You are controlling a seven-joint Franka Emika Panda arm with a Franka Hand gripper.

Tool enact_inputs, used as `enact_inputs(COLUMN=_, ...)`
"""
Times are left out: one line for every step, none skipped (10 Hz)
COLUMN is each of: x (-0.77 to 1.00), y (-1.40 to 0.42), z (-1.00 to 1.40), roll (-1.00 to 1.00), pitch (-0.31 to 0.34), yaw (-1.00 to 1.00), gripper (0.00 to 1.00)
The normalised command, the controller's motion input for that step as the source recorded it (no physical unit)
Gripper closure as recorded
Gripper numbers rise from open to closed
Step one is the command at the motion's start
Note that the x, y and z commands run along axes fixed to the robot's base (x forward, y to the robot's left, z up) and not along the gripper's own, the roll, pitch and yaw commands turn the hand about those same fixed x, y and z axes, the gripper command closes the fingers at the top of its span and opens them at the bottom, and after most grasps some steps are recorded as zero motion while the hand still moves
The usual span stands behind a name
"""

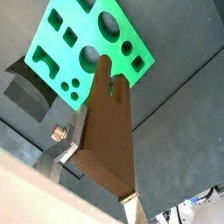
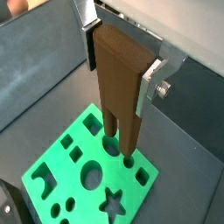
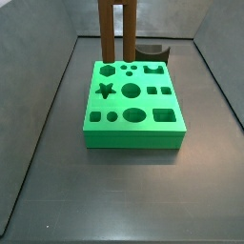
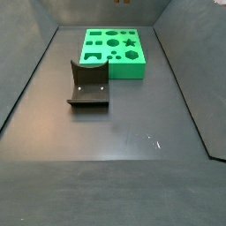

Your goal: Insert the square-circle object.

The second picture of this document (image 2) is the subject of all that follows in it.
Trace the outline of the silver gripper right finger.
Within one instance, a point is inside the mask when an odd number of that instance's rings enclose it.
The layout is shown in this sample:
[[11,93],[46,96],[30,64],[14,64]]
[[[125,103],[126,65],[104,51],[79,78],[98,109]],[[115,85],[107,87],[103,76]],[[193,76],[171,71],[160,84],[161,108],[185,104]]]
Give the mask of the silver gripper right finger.
[[139,117],[143,116],[145,99],[152,102],[156,95],[162,99],[168,95],[171,85],[166,79],[181,68],[186,58],[187,54],[185,52],[165,40],[162,42],[159,57],[156,58],[141,79],[136,105],[136,114]]

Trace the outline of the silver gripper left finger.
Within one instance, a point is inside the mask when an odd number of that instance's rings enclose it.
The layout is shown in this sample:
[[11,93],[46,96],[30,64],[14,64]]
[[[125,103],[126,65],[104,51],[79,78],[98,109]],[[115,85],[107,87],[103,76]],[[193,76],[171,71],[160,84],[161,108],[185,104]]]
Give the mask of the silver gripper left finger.
[[93,71],[96,68],[93,32],[102,24],[102,21],[97,17],[94,0],[71,1],[80,26],[87,67],[90,71]]

